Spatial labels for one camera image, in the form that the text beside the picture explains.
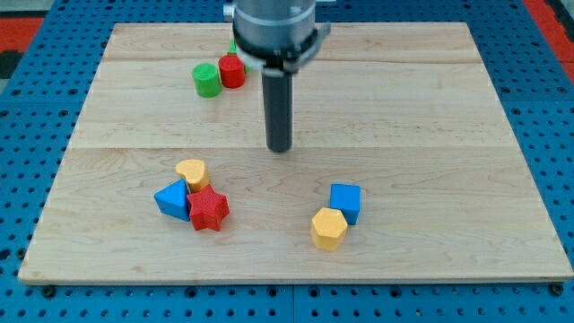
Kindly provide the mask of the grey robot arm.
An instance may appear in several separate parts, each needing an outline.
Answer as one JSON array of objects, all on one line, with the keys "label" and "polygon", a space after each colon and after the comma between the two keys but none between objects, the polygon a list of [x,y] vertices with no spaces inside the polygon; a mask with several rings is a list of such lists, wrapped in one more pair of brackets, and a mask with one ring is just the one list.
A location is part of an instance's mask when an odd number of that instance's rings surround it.
[{"label": "grey robot arm", "polygon": [[315,0],[236,0],[223,6],[237,55],[271,77],[296,74],[321,49],[331,24],[316,24]]}]

